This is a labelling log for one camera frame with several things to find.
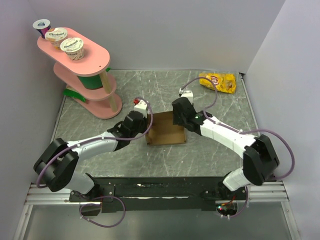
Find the brown cardboard box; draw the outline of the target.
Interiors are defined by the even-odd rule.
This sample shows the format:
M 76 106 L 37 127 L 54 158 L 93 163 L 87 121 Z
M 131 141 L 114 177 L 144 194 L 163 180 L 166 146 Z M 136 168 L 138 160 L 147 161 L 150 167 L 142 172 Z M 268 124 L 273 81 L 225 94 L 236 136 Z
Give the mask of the brown cardboard box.
M 149 146 L 178 145 L 187 142 L 185 128 L 173 124 L 173 111 L 153 114 L 153 123 L 145 135 Z

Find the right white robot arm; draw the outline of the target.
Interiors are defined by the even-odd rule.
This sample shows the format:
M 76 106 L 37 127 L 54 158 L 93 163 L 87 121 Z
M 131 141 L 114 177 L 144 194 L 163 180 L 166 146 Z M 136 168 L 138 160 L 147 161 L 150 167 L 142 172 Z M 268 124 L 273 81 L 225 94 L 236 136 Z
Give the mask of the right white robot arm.
M 171 104 L 173 124 L 222 144 L 243 160 L 242 167 L 228 173 L 218 187 L 223 199 L 230 199 L 242 187 L 261 186 L 279 166 L 279 158 L 268 136 L 243 134 L 208 112 L 197 112 L 187 97 L 179 97 Z

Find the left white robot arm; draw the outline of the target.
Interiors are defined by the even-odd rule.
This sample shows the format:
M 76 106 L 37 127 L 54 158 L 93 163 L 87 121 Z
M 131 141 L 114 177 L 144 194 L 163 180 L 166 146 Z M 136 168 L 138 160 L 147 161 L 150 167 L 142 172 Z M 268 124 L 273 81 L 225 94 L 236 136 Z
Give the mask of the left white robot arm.
M 69 142 L 62 138 L 53 140 L 33 166 L 38 175 L 36 186 L 39 189 L 48 187 L 51 192 L 69 189 L 87 201 L 94 201 L 102 195 L 100 185 L 90 174 L 77 173 L 77 164 L 128 146 L 149 132 L 153 120 L 133 110 L 123 121 L 94 137 Z

